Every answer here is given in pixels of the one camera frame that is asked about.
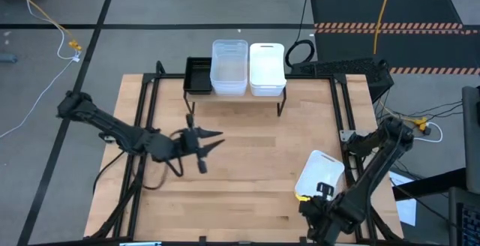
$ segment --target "white cable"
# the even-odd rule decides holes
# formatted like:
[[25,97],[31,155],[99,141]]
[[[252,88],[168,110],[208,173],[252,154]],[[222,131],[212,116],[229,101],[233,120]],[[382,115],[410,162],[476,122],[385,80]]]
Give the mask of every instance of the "white cable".
[[41,17],[35,15],[35,14],[32,12],[32,9],[30,8],[30,2],[29,2],[29,0],[26,0],[26,1],[27,1],[28,11],[30,12],[30,14],[31,14],[33,17],[37,18],[38,20],[42,20],[42,21],[45,21],[45,22],[48,22],[48,23],[54,25],[54,26],[60,31],[60,33],[61,33],[61,42],[60,42],[60,46],[59,46],[58,49],[57,49],[57,56],[58,56],[60,59],[65,59],[65,60],[73,59],[73,58],[77,57],[77,55],[78,55],[77,51],[75,51],[75,55],[72,56],[72,57],[70,57],[70,58],[65,58],[65,57],[63,57],[63,56],[60,55],[60,50],[62,49],[63,43],[65,42],[65,33],[64,33],[63,30],[62,30],[61,28],[59,28],[55,23],[51,22],[51,21],[48,20],[48,19],[44,19],[44,18],[41,18]]
[[434,122],[427,122],[427,127],[430,126],[430,125],[433,125],[435,126],[438,131],[440,132],[440,139],[438,140],[430,140],[430,139],[425,139],[425,138],[420,138],[420,137],[415,137],[414,139],[415,140],[419,140],[419,141],[425,141],[425,142],[430,142],[430,143],[440,143],[442,142],[443,140],[443,132],[442,132],[442,129],[440,128],[440,126],[437,124],[437,123],[434,123]]
[[63,68],[63,70],[61,70],[60,73],[57,74],[57,76],[55,76],[55,78],[53,78],[52,82],[50,82],[50,84],[42,91],[42,93],[40,93],[40,96],[38,96],[37,100],[35,101],[35,103],[33,104],[33,106],[31,107],[30,111],[28,111],[28,114],[25,116],[25,118],[22,120],[22,122],[20,122],[20,124],[18,124],[18,126],[16,127],[13,127],[11,128],[10,130],[6,131],[5,133],[3,133],[2,135],[0,135],[0,138],[3,138],[4,136],[8,135],[9,133],[15,131],[16,129],[22,127],[22,125],[25,123],[25,121],[29,118],[30,114],[32,114],[33,110],[35,109],[35,107],[37,106],[38,104],[38,101],[42,98],[42,96],[44,96],[45,92],[47,92],[48,89],[50,89],[50,87],[53,85],[53,83],[55,82],[55,80],[57,80],[57,78],[59,78],[63,72],[65,72],[65,70],[67,70],[67,68],[72,64],[72,62],[77,62],[78,61],[78,56],[80,55],[79,52],[75,51],[76,53],[76,56],[73,57],[70,62],[68,62],[67,66],[65,66],[65,68]]

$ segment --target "floor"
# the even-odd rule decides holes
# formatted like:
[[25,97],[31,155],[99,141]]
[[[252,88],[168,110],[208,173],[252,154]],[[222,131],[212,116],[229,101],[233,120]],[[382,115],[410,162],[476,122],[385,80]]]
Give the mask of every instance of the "floor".
[[[35,0],[60,23],[92,24],[73,30],[86,48],[94,34],[104,0]],[[478,0],[452,0],[464,24],[480,24]],[[161,30],[106,29],[98,35],[82,90],[94,102],[112,112],[122,74],[153,71],[161,60],[170,73],[180,73],[187,56],[209,56],[212,41],[241,38],[253,42],[277,42],[289,47],[297,30],[303,0],[112,0],[106,24],[163,24]],[[312,23],[307,6],[305,23]],[[29,16],[23,0],[0,0],[0,24],[41,23]],[[195,24],[267,24],[245,29],[244,25],[202,28]],[[301,38],[311,31],[303,30]],[[16,64],[0,67],[0,109],[3,133],[18,125],[39,93],[67,64],[56,57],[60,34],[53,29],[0,29],[0,52],[18,55]],[[292,55],[293,61],[307,50]],[[71,51],[62,50],[63,56]],[[19,240],[39,182],[44,174],[61,120],[56,106],[74,87],[82,61],[73,63],[43,96],[30,118],[19,130],[0,139],[0,244]],[[395,86],[387,106],[403,113],[458,101],[463,86],[477,86],[478,76],[394,75]],[[437,119],[444,141],[416,142],[402,162],[412,173],[432,176],[464,166],[461,115]],[[58,162],[40,208],[29,243],[80,239],[92,201],[92,183],[98,172],[104,143],[97,131],[83,124],[69,125]],[[447,214],[447,199],[431,196],[430,206]],[[403,225],[408,239],[447,243],[446,224],[418,207],[417,226]]]

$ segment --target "table leg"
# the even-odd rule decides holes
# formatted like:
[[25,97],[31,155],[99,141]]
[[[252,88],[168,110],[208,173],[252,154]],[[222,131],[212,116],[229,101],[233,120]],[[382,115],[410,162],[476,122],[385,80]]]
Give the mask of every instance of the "table leg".
[[287,101],[287,87],[283,88],[282,104],[280,105],[280,103],[277,103],[277,116],[282,115],[282,111],[284,111],[284,107],[285,107],[285,101]]
[[195,102],[193,102],[193,108],[191,108],[190,104],[188,103],[188,100],[187,100],[187,92],[186,91],[183,92],[183,100],[185,101],[185,104],[187,105],[188,112],[193,115],[195,113]]

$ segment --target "clear plastic bin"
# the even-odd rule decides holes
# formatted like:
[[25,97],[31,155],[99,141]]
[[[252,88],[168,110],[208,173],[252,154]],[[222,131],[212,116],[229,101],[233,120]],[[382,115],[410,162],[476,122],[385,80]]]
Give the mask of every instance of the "clear plastic bin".
[[254,43],[250,46],[250,87],[253,96],[279,96],[287,84],[284,46]]
[[245,40],[216,40],[213,43],[210,80],[218,95],[245,94],[248,81],[248,43]]

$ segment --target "black tray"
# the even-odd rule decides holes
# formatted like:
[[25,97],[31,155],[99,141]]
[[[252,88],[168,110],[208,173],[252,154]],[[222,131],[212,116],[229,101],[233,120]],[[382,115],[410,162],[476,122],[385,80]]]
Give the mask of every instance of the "black tray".
[[210,69],[212,58],[187,58],[183,90],[191,95],[209,95],[212,93]]

